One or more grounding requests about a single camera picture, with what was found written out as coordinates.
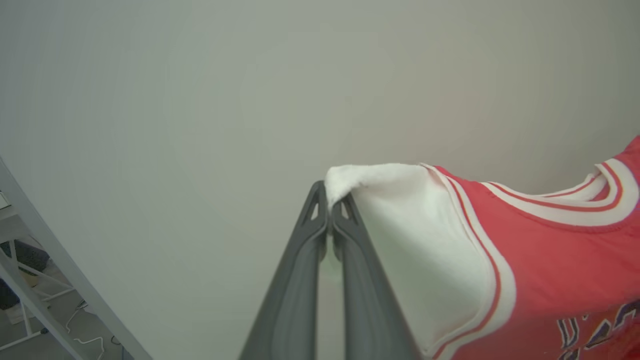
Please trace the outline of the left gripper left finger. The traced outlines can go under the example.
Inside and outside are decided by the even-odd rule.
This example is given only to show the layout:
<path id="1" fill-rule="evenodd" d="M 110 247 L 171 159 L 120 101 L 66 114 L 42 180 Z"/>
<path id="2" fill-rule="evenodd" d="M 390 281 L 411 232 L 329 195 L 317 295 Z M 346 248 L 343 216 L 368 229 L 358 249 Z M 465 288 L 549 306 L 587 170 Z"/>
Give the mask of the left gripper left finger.
<path id="1" fill-rule="evenodd" d="M 324 182 L 311 185 L 239 355 L 241 360 L 317 358 L 318 280 L 329 210 Z"/>

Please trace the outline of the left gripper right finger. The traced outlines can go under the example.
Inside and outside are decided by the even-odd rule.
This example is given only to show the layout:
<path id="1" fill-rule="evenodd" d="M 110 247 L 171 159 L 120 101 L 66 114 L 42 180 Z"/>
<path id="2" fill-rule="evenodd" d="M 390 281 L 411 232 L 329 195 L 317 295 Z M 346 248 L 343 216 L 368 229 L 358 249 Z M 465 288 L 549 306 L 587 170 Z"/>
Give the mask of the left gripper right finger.
<path id="1" fill-rule="evenodd" d="M 345 358 L 420 360 L 422 353 L 352 194 L 332 207 L 332 233 L 342 264 Z"/>

